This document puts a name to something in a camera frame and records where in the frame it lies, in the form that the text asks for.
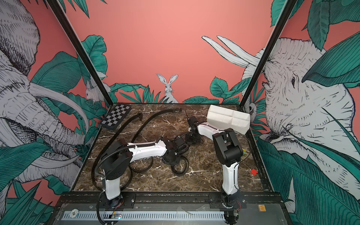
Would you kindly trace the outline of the black belt with metal buckle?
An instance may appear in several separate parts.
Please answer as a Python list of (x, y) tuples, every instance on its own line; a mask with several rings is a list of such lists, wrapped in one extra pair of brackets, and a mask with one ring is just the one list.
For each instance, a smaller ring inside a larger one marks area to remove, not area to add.
[[(175, 137), (175, 139), (178, 139), (178, 138), (181, 137), (185, 141), (185, 135), (187, 133), (188, 132), (186, 132), (184, 134), (181, 134), (181, 135), (178, 135), (178, 136)], [(175, 166), (171, 166), (172, 172), (177, 176), (185, 175), (188, 168), (189, 168), (189, 161), (185, 156), (183, 156), (183, 154), (181, 155), (181, 160), (180, 160), (179, 164), (177, 164)]]

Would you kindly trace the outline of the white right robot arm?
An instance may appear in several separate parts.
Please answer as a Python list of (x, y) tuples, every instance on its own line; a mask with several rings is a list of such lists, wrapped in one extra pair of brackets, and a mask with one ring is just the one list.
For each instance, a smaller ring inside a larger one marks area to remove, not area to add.
[(194, 116), (187, 119), (190, 134), (188, 142), (198, 142), (201, 137), (213, 141), (216, 157), (222, 165), (223, 183), (221, 198), (223, 205), (230, 208), (241, 198), (238, 185), (238, 169), (243, 156), (243, 148), (232, 128), (218, 128), (208, 122), (199, 122)]

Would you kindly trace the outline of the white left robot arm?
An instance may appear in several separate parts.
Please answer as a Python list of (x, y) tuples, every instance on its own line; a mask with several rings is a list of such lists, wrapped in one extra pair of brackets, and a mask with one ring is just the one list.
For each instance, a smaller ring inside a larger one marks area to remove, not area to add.
[(161, 157), (165, 164), (176, 166), (189, 145), (181, 137), (169, 140), (159, 138), (154, 142), (122, 143), (116, 142), (101, 156), (95, 171), (102, 171), (103, 190), (106, 198), (113, 200), (121, 195), (120, 177), (133, 161), (149, 157)]

